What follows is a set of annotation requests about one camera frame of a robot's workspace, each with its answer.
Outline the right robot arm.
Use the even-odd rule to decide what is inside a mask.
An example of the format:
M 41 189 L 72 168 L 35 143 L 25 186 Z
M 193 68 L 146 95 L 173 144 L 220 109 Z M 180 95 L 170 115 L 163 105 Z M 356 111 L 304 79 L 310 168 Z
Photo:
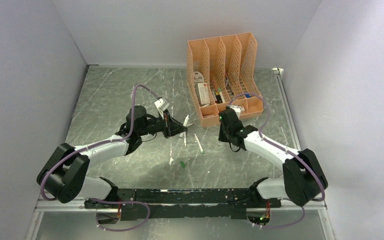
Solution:
M 250 188 L 250 202 L 262 207 L 269 199 L 287 199 L 303 207 L 310 201 L 322 202 L 326 196 L 328 181 L 316 157 L 306 148 L 289 148 L 262 134 L 252 125 L 243 125 L 234 108 L 226 108 L 218 114 L 219 141 L 257 154 L 282 171 L 278 178 L 264 177 Z

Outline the white pen red tip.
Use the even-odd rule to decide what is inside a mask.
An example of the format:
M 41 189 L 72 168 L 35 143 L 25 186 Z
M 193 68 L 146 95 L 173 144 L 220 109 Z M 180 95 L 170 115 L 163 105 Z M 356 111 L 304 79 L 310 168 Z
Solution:
M 189 128 L 189 127 L 191 127 L 193 125 L 193 123 L 189 123 L 189 119 L 190 119 L 190 116 L 187 115 L 185 117 L 184 121 L 183 121 L 183 126 L 184 127 Z M 179 137 L 182 138 L 183 136 L 184 136 L 184 132 L 180 133 Z

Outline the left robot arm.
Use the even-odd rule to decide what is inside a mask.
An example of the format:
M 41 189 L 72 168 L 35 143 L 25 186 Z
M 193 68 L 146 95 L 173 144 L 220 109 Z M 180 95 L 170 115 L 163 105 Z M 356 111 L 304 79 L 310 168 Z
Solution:
M 143 136 L 162 133 L 170 138 L 187 130 L 167 109 L 153 116 L 145 107 L 136 105 L 114 135 L 90 145 L 60 144 L 39 172 L 36 182 L 43 192 L 51 194 L 48 200 L 65 204 L 77 197 L 98 199 L 104 207 L 112 208 L 119 200 L 118 187 L 104 177 L 88 177 L 88 169 L 133 153 L 142 144 Z

